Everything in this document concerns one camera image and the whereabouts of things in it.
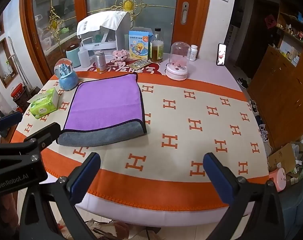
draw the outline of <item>folded towel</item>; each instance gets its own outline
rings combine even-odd
[[[94,147],[147,133],[137,73],[81,83],[57,143]]]

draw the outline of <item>pink toy figure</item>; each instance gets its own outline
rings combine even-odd
[[[127,59],[127,51],[126,50],[114,50],[112,55],[114,56],[115,66],[125,66]]]

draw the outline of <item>smartphone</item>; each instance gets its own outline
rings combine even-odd
[[[225,44],[218,44],[217,66],[223,66],[225,64],[226,47],[227,46]]]

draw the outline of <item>glass bottle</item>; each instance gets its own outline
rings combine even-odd
[[[164,55],[164,38],[160,31],[160,28],[155,28],[155,34],[150,42],[149,58],[155,63],[162,62]]]

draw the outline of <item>green tissue package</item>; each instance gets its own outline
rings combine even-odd
[[[33,96],[28,102],[30,105],[30,112],[39,119],[40,117],[49,114],[58,109],[59,95],[55,88],[48,89],[43,94]]]

